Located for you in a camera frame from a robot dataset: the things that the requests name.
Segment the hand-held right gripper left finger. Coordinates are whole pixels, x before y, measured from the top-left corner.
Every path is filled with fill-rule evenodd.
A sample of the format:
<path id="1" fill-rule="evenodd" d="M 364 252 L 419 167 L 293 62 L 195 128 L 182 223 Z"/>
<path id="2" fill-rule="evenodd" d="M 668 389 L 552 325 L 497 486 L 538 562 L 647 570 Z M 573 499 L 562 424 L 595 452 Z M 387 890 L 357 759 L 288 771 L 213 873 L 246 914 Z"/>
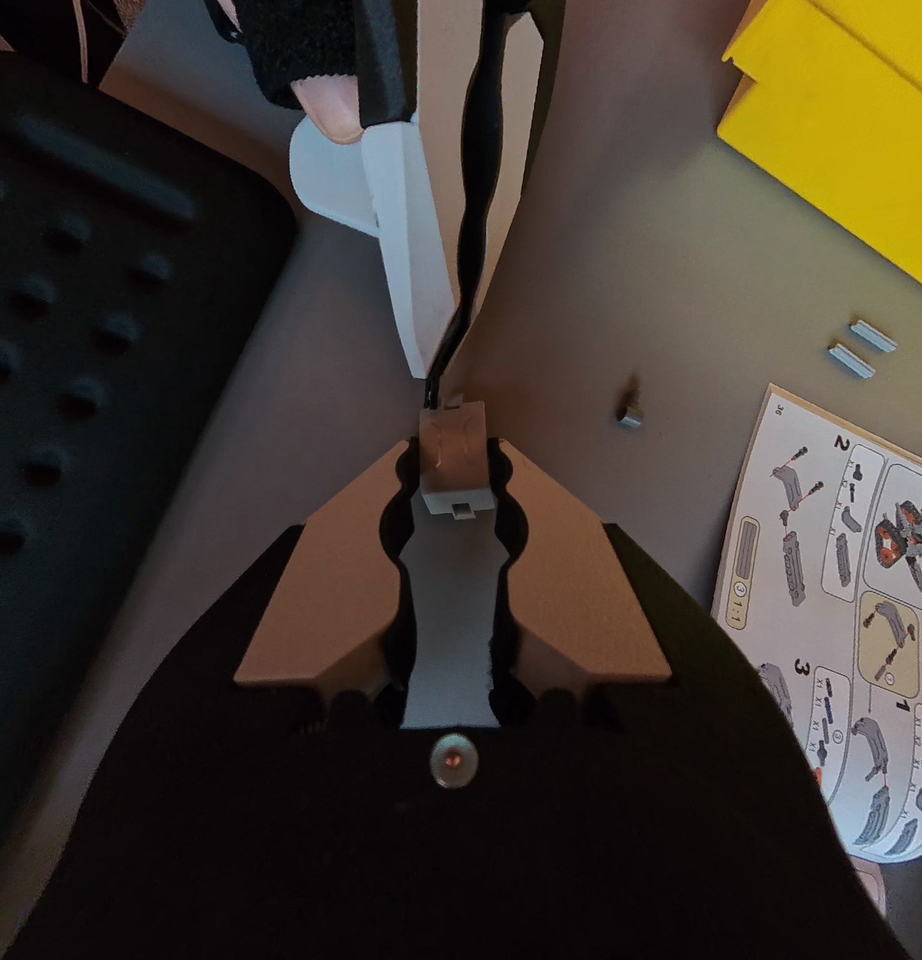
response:
<path id="1" fill-rule="evenodd" d="M 404 720 L 417 618 L 401 553 L 415 532 L 418 440 L 398 442 L 302 527 L 234 674 L 242 688 L 304 688 L 327 706 L 360 691 Z"/>

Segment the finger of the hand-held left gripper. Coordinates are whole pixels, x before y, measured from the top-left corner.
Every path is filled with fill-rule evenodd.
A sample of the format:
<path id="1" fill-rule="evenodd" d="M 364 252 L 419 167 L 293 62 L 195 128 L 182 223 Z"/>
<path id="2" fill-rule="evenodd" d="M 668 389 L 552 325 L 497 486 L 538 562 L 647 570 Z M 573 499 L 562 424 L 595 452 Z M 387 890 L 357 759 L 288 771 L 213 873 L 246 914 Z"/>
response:
<path id="1" fill-rule="evenodd" d="M 427 375 L 443 375 L 481 311 L 523 190 L 539 86 L 538 29 L 488 29 L 467 99 L 462 135 L 466 207 L 458 246 L 460 306 Z"/>
<path id="2" fill-rule="evenodd" d="M 341 146 L 304 117 L 289 146 L 309 211 L 375 237 L 411 374 L 425 377 L 460 304 L 462 133 L 483 2 L 418 2 L 417 108 Z"/>

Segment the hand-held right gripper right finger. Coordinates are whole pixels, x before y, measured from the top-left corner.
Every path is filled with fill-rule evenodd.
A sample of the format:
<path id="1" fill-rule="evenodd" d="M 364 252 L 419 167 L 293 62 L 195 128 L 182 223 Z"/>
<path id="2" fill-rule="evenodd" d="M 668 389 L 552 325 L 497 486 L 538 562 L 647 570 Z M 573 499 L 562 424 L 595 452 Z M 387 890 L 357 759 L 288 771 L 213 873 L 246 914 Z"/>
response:
<path id="1" fill-rule="evenodd" d="M 598 515 L 509 441 L 488 442 L 494 534 L 507 552 L 494 606 L 489 703 L 524 724 L 550 691 L 673 677 Z"/>

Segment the grey curved building piece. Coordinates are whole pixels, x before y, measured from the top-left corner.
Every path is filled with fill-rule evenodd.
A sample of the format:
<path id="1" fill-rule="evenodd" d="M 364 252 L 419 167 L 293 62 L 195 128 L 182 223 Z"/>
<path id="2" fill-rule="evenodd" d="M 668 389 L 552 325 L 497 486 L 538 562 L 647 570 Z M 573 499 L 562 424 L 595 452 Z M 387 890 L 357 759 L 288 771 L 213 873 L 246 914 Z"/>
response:
<path id="1" fill-rule="evenodd" d="M 484 402 L 421 410 L 419 471 L 420 493 L 432 516 L 466 521 L 494 509 Z"/>

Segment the grey desk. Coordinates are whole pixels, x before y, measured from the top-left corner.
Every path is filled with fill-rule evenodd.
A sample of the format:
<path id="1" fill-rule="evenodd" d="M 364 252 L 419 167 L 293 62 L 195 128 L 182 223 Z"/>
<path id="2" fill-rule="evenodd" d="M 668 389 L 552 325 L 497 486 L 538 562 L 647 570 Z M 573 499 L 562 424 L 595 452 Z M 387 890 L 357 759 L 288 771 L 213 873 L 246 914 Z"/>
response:
<path id="1" fill-rule="evenodd" d="M 731 150 L 714 127 L 746 2 L 569 2 L 542 143 L 446 390 L 710 607 L 767 386 L 922 456 L 922 285 Z M 306 211 L 292 120 L 199 2 L 149 2 L 103 83 L 262 174 L 299 240 L 34 795 L 0 855 L 0 956 L 83 793 L 172 645 L 290 524 L 416 427 L 375 240 Z M 849 329 L 892 337 L 882 353 Z M 861 379 L 827 354 L 875 367 Z M 643 424 L 620 428 L 640 378 Z"/>

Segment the person's left hand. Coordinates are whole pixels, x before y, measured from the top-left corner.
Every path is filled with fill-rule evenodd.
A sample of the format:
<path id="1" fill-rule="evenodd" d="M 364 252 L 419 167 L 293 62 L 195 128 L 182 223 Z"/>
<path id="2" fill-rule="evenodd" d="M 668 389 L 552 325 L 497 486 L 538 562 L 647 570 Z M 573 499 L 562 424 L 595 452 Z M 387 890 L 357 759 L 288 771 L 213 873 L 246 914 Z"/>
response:
<path id="1" fill-rule="evenodd" d="M 318 75 L 293 80 L 290 90 L 307 118 L 332 143 L 347 146 L 364 133 L 359 86 L 354 75 Z"/>

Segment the open instruction booklet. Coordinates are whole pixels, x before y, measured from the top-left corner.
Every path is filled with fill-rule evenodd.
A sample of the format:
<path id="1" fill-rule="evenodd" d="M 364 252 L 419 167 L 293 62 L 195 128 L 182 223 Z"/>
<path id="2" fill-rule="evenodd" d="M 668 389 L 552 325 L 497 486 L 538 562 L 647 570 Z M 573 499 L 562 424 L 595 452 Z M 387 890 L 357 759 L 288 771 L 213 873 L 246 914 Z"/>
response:
<path id="1" fill-rule="evenodd" d="M 922 857 L 922 458 L 769 386 L 712 612 L 775 697 L 847 851 Z"/>

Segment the yellow storage bin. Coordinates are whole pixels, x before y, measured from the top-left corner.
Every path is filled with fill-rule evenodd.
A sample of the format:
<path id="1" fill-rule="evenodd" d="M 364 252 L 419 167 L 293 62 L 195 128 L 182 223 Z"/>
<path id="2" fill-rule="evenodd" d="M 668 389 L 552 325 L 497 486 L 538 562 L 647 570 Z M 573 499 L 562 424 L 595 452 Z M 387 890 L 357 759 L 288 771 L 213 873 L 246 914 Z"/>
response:
<path id="1" fill-rule="evenodd" d="M 922 1 L 750 2 L 718 136 L 922 283 Z"/>

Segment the short grey axle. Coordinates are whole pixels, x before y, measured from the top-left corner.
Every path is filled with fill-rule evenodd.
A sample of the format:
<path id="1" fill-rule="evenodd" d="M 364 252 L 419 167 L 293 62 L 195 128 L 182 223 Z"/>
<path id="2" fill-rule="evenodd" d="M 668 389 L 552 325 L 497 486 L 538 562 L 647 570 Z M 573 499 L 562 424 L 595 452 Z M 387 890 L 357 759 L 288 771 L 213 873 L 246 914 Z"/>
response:
<path id="1" fill-rule="evenodd" d="M 892 337 L 863 318 L 853 318 L 849 324 L 849 329 L 856 337 L 865 341 L 880 353 L 892 354 L 898 348 L 898 343 Z"/>
<path id="2" fill-rule="evenodd" d="M 875 376 L 876 370 L 874 366 L 840 342 L 830 346 L 827 354 L 857 378 L 867 380 Z"/>

